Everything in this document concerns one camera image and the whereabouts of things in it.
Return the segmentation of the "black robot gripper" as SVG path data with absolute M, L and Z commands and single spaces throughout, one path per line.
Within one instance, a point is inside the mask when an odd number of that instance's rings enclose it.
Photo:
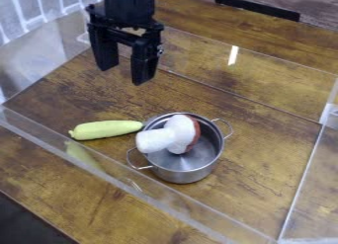
M 85 7 L 88 36 L 101 71 L 119 64 L 117 43 L 132 45 L 132 83 L 139 86 L 156 74 L 164 25 L 155 19 L 156 0 L 103 0 Z

